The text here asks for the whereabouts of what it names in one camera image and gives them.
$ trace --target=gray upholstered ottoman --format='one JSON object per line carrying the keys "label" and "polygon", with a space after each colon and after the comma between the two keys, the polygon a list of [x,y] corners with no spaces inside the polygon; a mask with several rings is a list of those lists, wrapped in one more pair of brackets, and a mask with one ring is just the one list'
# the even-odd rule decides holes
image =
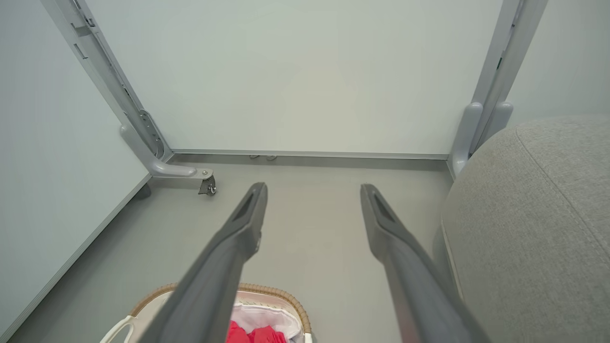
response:
{"label": "gray upholstered ottoman", "polygon": [[610,341],[610,115],[494,135],[442,222],[460,296],[492,341]]}

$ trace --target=gray floor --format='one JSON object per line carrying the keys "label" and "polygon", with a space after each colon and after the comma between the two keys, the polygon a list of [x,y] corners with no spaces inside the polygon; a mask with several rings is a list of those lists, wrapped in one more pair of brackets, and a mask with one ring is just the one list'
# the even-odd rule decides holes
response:
{"label": "gray floor", "polygon": [[178,162],[203,166],[196,163],[202,158],[217,177],[215,197],[197,195],[197,181],[152,180],[152,195],[118,214],[11,342],[99,341],[149,291],[180,280],[257,181],[269,189],[267,213],[260,250],[242,282],[292,293],[318,342],[400,341],[383,267],[368,249],[359,186],[376,185],[432,254],[451,187],[444,161],[186,156]]}

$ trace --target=white wall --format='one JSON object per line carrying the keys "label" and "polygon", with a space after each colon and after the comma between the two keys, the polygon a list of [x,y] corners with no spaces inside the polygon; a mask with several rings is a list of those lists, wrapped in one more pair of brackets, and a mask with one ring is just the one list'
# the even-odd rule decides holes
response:
{"label": "white wall", "polygon": [[501,0],[88,0],[174,149],[448,154]]}
{"label": "white wall", "polygon": [[0,61],[4,342],[13,321],[148,173],[37,0],[0,2]]}
{"label": "white wall", "polygon": [[610,1],[551,0],[507,101],[508,123],[610,114]]}

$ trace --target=red clothing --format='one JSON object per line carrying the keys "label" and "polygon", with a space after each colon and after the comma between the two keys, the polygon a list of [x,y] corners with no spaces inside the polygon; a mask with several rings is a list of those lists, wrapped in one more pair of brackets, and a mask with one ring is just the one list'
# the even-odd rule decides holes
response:
{"label": "red clothing", "polygon": [[286,343],[286,338],[281,332],[276,332],[271,327],[254,329],[249,334],[231,321],[226,343]]}

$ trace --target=swivel caster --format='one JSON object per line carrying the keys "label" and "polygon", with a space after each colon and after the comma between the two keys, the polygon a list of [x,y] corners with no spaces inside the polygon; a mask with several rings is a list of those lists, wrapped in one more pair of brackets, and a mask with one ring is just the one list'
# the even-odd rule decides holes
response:
{"label": "swivel caster", "polygon": [[199,194],[207,194],[210,197],[213,197],[216,194],[216,180],[214,179],[213,175],[201,181]]}

